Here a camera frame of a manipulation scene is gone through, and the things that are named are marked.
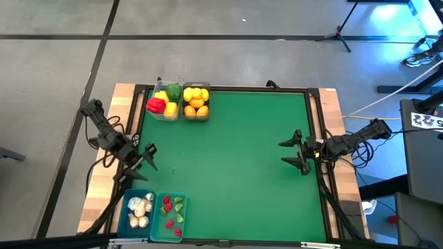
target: shoe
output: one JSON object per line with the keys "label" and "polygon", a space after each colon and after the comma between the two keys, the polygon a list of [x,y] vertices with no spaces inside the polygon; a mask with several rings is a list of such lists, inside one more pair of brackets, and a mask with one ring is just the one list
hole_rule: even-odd
{"label": "shoe", "polygon": [[408,67],[417,67],[420,65],[426,65],[433,61],[434,55],[428,51],[422,53],[414,54],[403,60],[403,63]]}
{"label": "shoe", "polygon": [[363,206],[363,211],[365,212],[365,215],[370,215],[375,211],[375,207],[377,206],[377,200],[371,200],[371,201],[364,201],[361,203]]}

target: lemon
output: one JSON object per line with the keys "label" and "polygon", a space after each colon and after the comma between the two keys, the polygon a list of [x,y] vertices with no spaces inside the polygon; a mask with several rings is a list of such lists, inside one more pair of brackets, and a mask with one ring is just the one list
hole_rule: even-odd
{"label": "lemon", "polygon": [[195,109],[192,106],[186,106],[185,107],[185,116],[186,117],[195,117]]}
{"label": "lemon", "polygon": [[209,100],[209,91],[207,89],[201,89],[201,97],[205,100]]}
{"label": "lemon", "polygon": [[204,117],[207,116],[209,113],[209,108],[207,106],[202,106],[197,111],[197,117]]}
{"label": "lemon", "polygon": [[205,100],[201,98],[200,99],[193,98],[191,99],[191,101],[189,101],[189,104],[194,108],[200,108],[205,104]]}
{"label": "lemon", "polygon": [[192,90],[192,98],[199,99],[201,98],[201,89],[195,88]]}
{"label": "lemon", "polygon": [[183,99],[186,102],[189,102],[192,99],[192,88],[188,87],[185,90],[183,90]]}

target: garlic bulb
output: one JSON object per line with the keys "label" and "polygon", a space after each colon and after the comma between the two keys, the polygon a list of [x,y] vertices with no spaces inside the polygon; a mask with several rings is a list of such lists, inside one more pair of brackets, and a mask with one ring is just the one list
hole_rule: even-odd
{"label": "garlic bulb", "polygon": [[138,226],[138,219],[133,214],[128,214],[129,217],[129,225],[131,228],[136,228]]}
{"label": "garlic bulb", "polygon": [[142,200],[136,207],[136,209],[134,210],[134,214],[137,217],[142,217],[143,215],[145,215],[145,205],[146,205],[146,200]]}
{"label": "garlic bulb", "polygon": [[132,198],[130,198],[130,200],[129,200],[129,202],[128,202],[128,204],[127,204],[127,207],[131,210],[131,211],[134,211],[136,208],[137,208],[137,206],[138,206],[138,204],[141,202],[141,199],[140,198],[138,198],[138,197],[132,197]]}
{"label": "garlic bulb", "polygon": [[142,216],[138,218],[138,226],[141,228],[146,228],[147,224],[150,223],[150,220],[146,216]]}
{"label": "garlic bulb", "polygon": [[146,212],[151,212],[151,210],[152,210],[152,202],[147,201],[146,204],[145,204],[145,211]]}
{"label": "garlic bulb", "polygon": [[154,194],[153,194],[153,193],[147,193],[147,194],[145,195],[145,198],[146,198],[148,201],[152,201],[152,199],[154,198]]}

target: white container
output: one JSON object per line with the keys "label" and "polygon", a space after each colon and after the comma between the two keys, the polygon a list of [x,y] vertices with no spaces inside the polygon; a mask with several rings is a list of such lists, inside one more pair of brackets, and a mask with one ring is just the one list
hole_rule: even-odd
{"label": "white container", "polygon": [[[154,91],[152,92],[152,98],[154,97],[155,93],[158,93],[159,91],[166,91],[166,88],[168,87],[169,84],[177,84],[177,83],[181,87],[181,92],[183,92],[183,83],[184,82],[171,82],[171,81],[159,80],[154,86]],[[151,115],[157,120],[177,121],[179,119],[179,113],[181,112],[182,99],[183,99],[183,93],[180,95],[180,100],[171,101],[171,99],[170,99],[170,102],[177,103],[177,112],[173,117],[167,117],[167,116],[164,116],[163,114],[156,114],[156,113],[152,113],[150,111],[148,111],[148,112],[151,113]]]}

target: clear plastic container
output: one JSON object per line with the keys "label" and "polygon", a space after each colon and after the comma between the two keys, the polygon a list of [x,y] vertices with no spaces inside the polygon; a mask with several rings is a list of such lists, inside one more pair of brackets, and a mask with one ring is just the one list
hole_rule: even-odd
{"label": "clear plastic container", "polygon": [[181,87],[180,100],[172,101],[170,99],[170,102],[177,103],[177,112],[176,112],[176,114],[174,116],[165,116],[163,114],[152,113],[152,112],[149,111],[149,113],[151,113],[151,115],[155,119],[157,119],[157,120],[164,120],[164,121],[177,121],[179,119],[179,113],[181,112],[181,103],[182,103],[182,99],[183,99],[183,83],[184,82],[171,82],[171,81],[159,80],[155,84],[154,92],[152,93],[152,98],[154,97],[154,94],[158,93],[159,91],[167,91],[168,85],[170,85],[170,84],[178,84]]}
{"label": "clear plastic container", "polygon": [[[208,90],[208,92],[209,92],[209,99],[208,99],[207,101],[205,101],[205,104],[204,104],[204,105],[207,106],[208,109],[209,109],[208,115],[206,115],[206,116],[204,116],[204,117],[199,117],[199,116],[190,117],[190,116],[186,116],[186,115],[185,115],[185,107],[186,107],[187,105],[189,105],[189,102],[187,102],[187,101],[185,101],[185,100],[183,99],[183,91],[184,91],[186,88],[188,88],[188,87],[192,87],[192,88],[200,88],[200,89],[206,89],[206,90]],[[207,82],[185,82],[185,83],[183,84],[183,88],[182,88],[182,92],[181,92],[182,107],[183,107],[183,110],[182,110],[181,114],[182,114],[183,117],[185,117],[188,121],[201,121],[201,122],[208,121],[208,119],[209,119],[209,115],[210,115],[210,106],[209,106],[210,98],[211,98],[211,95],[210,95],[210,85],[209,85],[209,83],[207,83]]]}

